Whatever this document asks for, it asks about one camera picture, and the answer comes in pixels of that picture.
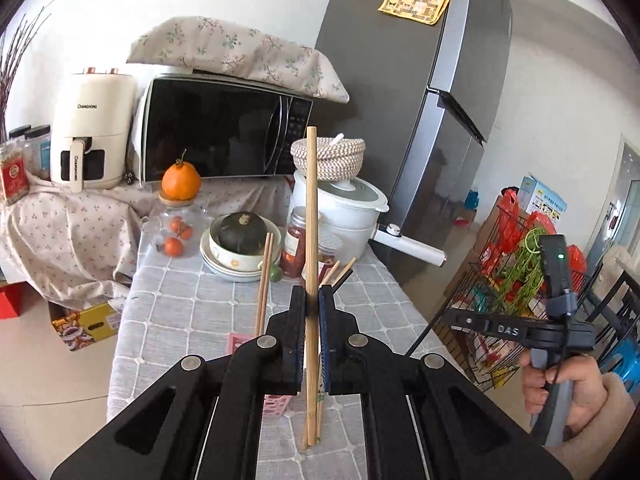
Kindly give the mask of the right hand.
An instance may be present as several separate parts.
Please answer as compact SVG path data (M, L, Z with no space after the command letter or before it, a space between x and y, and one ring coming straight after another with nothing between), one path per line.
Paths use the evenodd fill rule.
M530 351L525 350L520 356L520 365L525 409L529 415L541 413L552 384L574 382L566 421L573 434L579 434L590 423L608 398L599 367L592 356L572 356L560 367L538 370L532 365Z

